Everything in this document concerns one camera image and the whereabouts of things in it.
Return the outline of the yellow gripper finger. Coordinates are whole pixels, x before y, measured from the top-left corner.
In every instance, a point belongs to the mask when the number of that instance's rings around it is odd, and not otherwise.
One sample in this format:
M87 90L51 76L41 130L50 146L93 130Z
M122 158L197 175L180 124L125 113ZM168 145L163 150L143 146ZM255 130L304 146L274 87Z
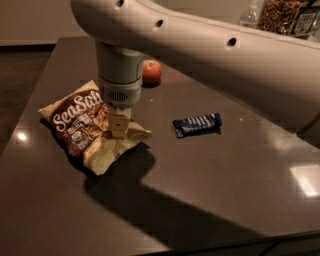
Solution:
M111 107L107 118L112 137L118 139L125 138L131 119L131 109Z

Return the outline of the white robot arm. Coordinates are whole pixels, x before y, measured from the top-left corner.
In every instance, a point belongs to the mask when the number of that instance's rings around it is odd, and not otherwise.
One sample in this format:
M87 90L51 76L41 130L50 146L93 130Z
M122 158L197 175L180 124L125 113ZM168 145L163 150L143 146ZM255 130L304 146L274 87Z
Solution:
M71 0L94 39L141 51L320 141L320 45L166 9L151 0Z

